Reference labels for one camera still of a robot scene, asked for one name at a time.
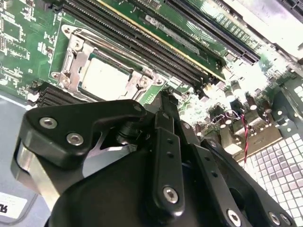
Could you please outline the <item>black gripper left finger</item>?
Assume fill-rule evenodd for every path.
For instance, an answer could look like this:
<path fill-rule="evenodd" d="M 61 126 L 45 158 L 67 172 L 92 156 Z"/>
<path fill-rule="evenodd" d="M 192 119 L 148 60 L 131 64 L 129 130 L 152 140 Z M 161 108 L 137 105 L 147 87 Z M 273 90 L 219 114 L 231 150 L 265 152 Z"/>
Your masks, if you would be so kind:
<path fill-rule="evenodd" d="M 150 214 L 185 210 L 180 137 L 169 90 L 146 110 L 134 100 L 39 107 L 22 119 L 11 171 L 52 211 L 74 184 L 134 152 L 150 152 Z"/>

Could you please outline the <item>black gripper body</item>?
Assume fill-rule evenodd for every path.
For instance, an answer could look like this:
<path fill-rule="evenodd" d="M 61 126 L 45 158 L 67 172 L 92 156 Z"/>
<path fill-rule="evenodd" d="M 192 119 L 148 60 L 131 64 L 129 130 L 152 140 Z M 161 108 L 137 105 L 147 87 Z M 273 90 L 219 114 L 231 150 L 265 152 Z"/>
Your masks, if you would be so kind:
<path fill-rule="evenodd" d="M 206 190 L 192 168 L 183 165 L 185 211 L 161 222 L 147 210 L 150 152 L 139 151 L 97 171 L 67 189 L 56 202 L 50 227 L 219 227 Z"/>

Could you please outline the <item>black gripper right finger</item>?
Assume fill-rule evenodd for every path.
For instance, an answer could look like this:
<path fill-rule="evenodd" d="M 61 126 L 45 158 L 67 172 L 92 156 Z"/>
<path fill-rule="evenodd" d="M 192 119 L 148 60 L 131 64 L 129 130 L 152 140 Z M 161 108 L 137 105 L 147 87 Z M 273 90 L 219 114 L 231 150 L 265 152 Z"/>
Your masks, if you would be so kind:
<path fill-rule="evenodd" d="M 182 156 L 189 161 L 203 184 L 214 213 L 209 226 L 294 227 L 294 219 L 212 139 L 199 141 L 193 128 L 182 121 L 178 100 L 169 96 L 172 115 L 181 144 Z"/>

